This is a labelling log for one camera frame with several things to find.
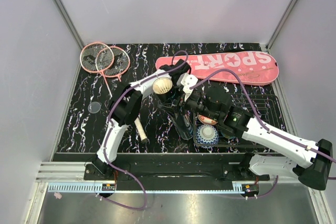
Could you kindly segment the aluminium post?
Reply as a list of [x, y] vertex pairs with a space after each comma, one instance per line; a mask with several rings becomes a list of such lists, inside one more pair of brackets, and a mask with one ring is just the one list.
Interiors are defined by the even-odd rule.
[[65, 5], [63, 4], [62, 0], [52, 0], [56, 5], [57, 10], [59, 11], [63, 21], [65, 22], [70, 34], [72, 35], [73, 39], [75, 40], [76, 44], [80, 49], [84, 47], [83, 40], [81, 39], [73, 21], [71, 20]]
[[289, 4], [287, 5], [283, 15], [280, 18], [280, 21], [278, 22], [274, 32], [272, 33], [270, 39], [265, 44], [265, 50], [267, 52], [271, 51], [272, 46], [275, 44], [276, 39], [280, 35], [280, 32], [282, 31], [284, 25], [286, 24], [288, 18], [290, 17], [291, 13], [293, 12], [294, 8], [298, 4], [299, 0], [290, 0]]

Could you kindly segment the pink badminton racket right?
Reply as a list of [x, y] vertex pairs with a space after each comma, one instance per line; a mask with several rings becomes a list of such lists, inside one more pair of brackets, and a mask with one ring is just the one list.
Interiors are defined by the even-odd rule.
[[104, 48], [98, 52], [95, 66], [104, 77], [110, 96], [112, 93], [106, 78], [117, 78], [121, 81], [121, 76], [128, 71], [130, 63], [129, 55], [120, 47], [110, 46], [109, 49]]

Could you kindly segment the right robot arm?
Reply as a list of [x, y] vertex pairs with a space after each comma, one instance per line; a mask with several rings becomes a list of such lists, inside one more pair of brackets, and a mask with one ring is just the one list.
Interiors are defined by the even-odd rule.
[[243, 138], [263, 145], [279, 156], [262, 157], [253, 154], [249, 162], [238, 167], [239, 176], [250, 180], [256, 175], [293, 177], [315, 190], [325, 190], [332, 162], [332, 143], [328, 140], [311, 141], [282, 131], [250, 113], [232, 105], [231, 96], [218, 88], [209, 89], [206, 96], [198, 91], [186, 94], [176, 89], [175, 104], [185, 110], [203, 115], [217, 122], [227, 136]]

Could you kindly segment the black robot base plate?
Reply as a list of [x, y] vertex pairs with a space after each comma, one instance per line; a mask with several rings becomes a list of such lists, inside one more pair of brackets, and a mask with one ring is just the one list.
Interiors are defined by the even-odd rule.
[[248, 169], [251, 154], [227, 153], [120, 153], [112, 162], [117, 168], [147, 178], [211, 178], [224, 181], [269, 181], [269, 175], [254, 175]]

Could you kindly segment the clear plastic tube lid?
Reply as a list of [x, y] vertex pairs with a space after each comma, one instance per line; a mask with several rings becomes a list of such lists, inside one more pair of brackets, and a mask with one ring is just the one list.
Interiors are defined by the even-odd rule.
[[88, 105], [89, 113], [96, 114], [101, 110], [101, 103], [94, 101]]

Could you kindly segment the black shuttlecock tube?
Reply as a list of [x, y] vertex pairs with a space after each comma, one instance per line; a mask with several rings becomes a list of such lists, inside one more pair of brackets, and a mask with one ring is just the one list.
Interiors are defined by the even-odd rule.
[[184, 140], [189, 140], [193, 137], [193, 129], [189, 118], [185, 112], [179, 112], [172, 105], [173, 98], [178, 94], [178, 87], [172, 89], [166, 94], [155, 94], [159, 99], [159, 108], [162, 109], [173, 122], [179, 136]]

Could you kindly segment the aluminium post right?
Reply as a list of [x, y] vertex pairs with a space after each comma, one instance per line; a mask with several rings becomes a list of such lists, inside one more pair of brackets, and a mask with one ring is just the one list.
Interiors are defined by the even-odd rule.
[[271, 51], [272, 46], [275, 44], [276, 39], [280, 35], [280, 32], [282, 31], [284, 25], [286, 24], [288, 18], [290, 17], [291, 13], [293, 12], [294, 8], [298, 4], [299, 0], [290, 0], [289, 4], [287, 5], [283, 15], [280, 18], [280, 21], [278, 22], [274, 32], [272, 33], [270, 39], [265, 44], [265, 50], [267, 52]]

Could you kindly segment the blue ceramic cup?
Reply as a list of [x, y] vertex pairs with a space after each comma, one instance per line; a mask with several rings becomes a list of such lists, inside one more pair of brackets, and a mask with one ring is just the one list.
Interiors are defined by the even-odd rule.
[[223, 128], [220, 128], [220, 133], [221, 133], [221, 135], [222, 135], [225, 139], [227, 139], [227, 140], [233, 140], [233, 139], [236, 138], [236, 136], [228, 135], [228, 134], [226, 133], [226, 131], [225, 131]]

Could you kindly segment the aluminium post left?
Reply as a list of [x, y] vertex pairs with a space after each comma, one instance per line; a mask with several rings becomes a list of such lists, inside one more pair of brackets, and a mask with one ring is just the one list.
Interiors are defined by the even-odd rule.
[[75, 40], [76, 44], [80, 49], [84, 47], [83, 40], [81, 39], [73, 21], [71, 20], [65, 5], [63, 4], [62, 0], [52, 0], [56, 5], [57, 10], [59, 11], [63, 21], [65, 22], [70, 34], [72, 35], [73, 39]]

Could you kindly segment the white feather shuttlecock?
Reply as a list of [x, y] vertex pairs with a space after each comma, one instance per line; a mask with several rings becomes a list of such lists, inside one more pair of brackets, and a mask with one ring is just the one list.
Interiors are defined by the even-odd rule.
[[153, 92], [155, 94], [166, 94], [172, 87], [172, 80], [168, 77], [160, 77], [153, 82]]

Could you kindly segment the red patterned bowl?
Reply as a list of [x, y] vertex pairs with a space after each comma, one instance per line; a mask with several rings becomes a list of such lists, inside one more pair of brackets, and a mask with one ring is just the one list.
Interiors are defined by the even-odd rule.
[[205, 117], [203, 115], [200, 115], [200, 114], [197, 115], [197, 118], [203, 124], [207, 124], [207, 125], [216, 125], [217, 124], [217, 121], [215, 121], [213, 119], [210, 119], [210, 118], [207, 118], [207, 117]]

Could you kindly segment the blue patterned bowl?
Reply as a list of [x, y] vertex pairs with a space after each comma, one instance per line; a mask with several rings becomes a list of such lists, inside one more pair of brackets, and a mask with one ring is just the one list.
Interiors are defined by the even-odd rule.
[[196, 143], [202, 148], [209, 149], [219, 142], [217, 129], [212, 125], [201, 125], [196, 129]]

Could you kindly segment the aluminium frame rail front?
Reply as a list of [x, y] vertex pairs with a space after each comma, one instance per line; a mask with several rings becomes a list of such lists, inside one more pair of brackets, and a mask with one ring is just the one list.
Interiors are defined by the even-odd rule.
[[224, 181], [211, 178], [147, 178], [142, 183], [130, 175], [114, 170], [109, 178], [98, 176], [90, 163], [46, 162], [41, 164], [37, 181], [48, 183], [48, 190], [72, 193], [225, 193], [243, 194], [247, 184], [269, 181]]

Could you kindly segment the pink sport racket bag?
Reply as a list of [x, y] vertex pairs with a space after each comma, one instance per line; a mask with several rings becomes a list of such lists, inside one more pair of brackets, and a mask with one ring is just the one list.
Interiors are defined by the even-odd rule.
[[187, 63], [191, 74], [201, 80], [223, 68], [236, 73], [243, 84], [252, 86], [268, 85], [279, 75], [275, 59], [261, 51], [190, 55]]

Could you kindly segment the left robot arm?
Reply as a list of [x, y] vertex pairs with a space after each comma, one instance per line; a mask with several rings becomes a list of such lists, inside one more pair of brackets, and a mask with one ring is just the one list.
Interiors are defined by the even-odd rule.
[[176, 104], [186, 94], [181, 84], [185, 76], [191, 74], [190, 65], [180, 59], [174, 65], [163, 65], [155, 73], [135, 82], [121, 82], [112, 95], [108, 127], [101, 147], [92, 161], [95, 174], [103, 180], [113, 175], [121, 140], [128, 126], [139, 116], [142, 100], [156, 94], [163, 104]]

